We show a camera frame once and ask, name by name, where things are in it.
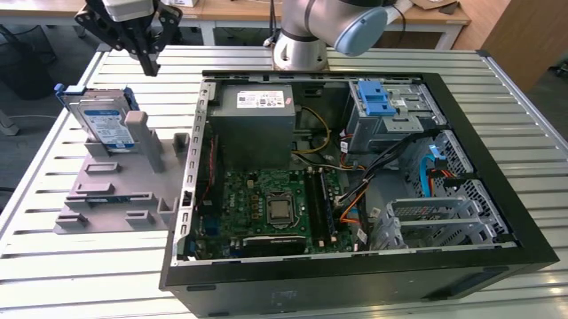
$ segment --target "yellow wire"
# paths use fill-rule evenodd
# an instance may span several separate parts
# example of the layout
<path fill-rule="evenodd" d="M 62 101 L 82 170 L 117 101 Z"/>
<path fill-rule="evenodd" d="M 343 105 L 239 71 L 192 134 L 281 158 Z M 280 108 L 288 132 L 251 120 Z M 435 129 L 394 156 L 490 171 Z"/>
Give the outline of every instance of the yellow wire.
<path fill-rule="evenodd" d="M 327 144 L 328 144 L 328 140 L 331 139 L 331 136 L 330 136 L 330 134 L 328 134 L 328 127 L 327 127 L 327 123 L 326 123 L 326 121 L 323 120 L 323 118 L 319 116 L 319 114 L 318 113 L 315 113 L 315 111 L 314 110 L 311 110 L 308 107 L 306 107 L 306 106 L 302 106 L 302 108 L 303 109 L 306 109 L 316 118 L 318 118 L 318 120 L 319 120 L 319 122 L 323 124 L 323 126 L 324 126 L 324 128 L 326 128 L 326 135 L 327 135 L 327 137 L 326 137 L 326 141 L 324 141 L 324 143 L 323 143 L 323 145 L 322 146 L 319 146 L 318 148 L 314 148 L 314 149 L 311 149 L 311 150 L 298 150 L 298 151 L 291 151 L 294 154 L 308 154 L 308 153 L 315 153 L 316 151 L 320 151 L 326 146 L 327 146 Z"/>

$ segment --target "slotted metal table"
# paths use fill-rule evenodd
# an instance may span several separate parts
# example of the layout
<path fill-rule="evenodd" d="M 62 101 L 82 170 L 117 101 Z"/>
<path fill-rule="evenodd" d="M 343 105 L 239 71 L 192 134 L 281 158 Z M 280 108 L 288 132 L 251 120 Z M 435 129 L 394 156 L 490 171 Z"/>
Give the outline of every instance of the slotted metal table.
<path fill-rule="evenodd" d="M 152 78 L 124 52 L 97 52 L 80 84 L 128 84 L 160 138 L 189 132 L 201 70 L 271 67 L 268 51 L 255 47 L 169 47 L 159 60 Z M 568 144 L 493 60 L 471 51 L 376 50 L 358 58 L 328 51 L 328 64 L 331 70 L 441 74 L 561 261 L 450 302 L 272 317 L 568 317 Z M 84 139 L 62 110 L 0 215 L 0 317 L 191 318 L 157 290 L 165 231 L 52 233 L 85 155 Z"/>

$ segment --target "floor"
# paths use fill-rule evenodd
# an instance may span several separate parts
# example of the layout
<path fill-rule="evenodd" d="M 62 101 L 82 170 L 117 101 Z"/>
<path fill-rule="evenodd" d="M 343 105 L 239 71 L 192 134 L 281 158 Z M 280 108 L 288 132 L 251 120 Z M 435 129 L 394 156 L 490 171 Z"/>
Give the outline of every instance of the floor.
<path fill-rule="evenodd" d="M 74 84 L 98 41 L 90 35 L 78 39 L 70 27 L 44 28 L 44 31 L 57 55 L 57 60 L 49 65 L 49 74 L 54 82 Z M 183 28 L 181 32 L 184 44 L 201 44 L 200 34 L 195 33 L 195 30 Z M 215 36 L 219 45 L 260 45 L 268 34 L 267 29 L 253 31 L 220 28 L 215 30 Z M 558 78 L 551 72 L 546 73 L 527 97 L 563 138 L 568 138 L 568 78 Z M 61 104 L 53 96 L 36 101 L 22 101 L 0 82 L 0 110 L 8 116 L 56 116 Z M 20 133 L 12 137 L 0 135 L 0 187 L 17 186 L 54 121 L 46 117 L 16 117 L 12 120 L 20 127 Z M 0 192 L 0 211 L 8 199 L 9 193 Z"/>

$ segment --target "connector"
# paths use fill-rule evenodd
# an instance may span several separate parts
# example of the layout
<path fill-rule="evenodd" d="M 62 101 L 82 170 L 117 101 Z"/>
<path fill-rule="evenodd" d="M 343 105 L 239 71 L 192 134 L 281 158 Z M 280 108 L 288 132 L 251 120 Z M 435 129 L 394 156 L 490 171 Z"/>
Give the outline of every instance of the connector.
<path fill-rule="evenodd" d="M 475 173 L 462 173 L 458 176 L 443 179 L 443 187 L 459 187 L 470 179 L 478 179 Z"/>

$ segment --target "blue hard drive label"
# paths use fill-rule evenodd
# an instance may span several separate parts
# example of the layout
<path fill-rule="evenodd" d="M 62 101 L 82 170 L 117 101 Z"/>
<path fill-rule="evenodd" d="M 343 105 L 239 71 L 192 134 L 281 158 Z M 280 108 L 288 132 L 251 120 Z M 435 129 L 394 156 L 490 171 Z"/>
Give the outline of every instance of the blue hard drive label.
<path fill-rule="evenodd" d="M 122 116 L 116 110 L 85 110 L 85 121 L 92 127 L 100 142 L 116 151 L 128 151 L 133 139 L 122 124 Z"/>

